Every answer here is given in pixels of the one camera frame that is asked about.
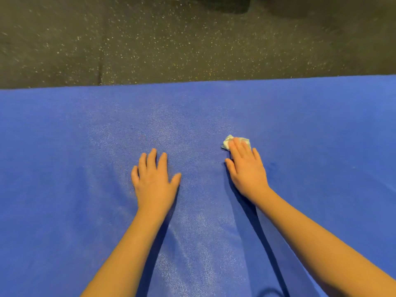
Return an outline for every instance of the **blue mat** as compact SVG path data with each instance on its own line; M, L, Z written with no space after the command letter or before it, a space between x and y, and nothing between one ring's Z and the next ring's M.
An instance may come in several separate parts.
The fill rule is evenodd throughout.
M319 296L230 183L229 134L270 186L396 278L396 77L0 91L0 295L78 296L131 223L130 171L183 174L139 296Z

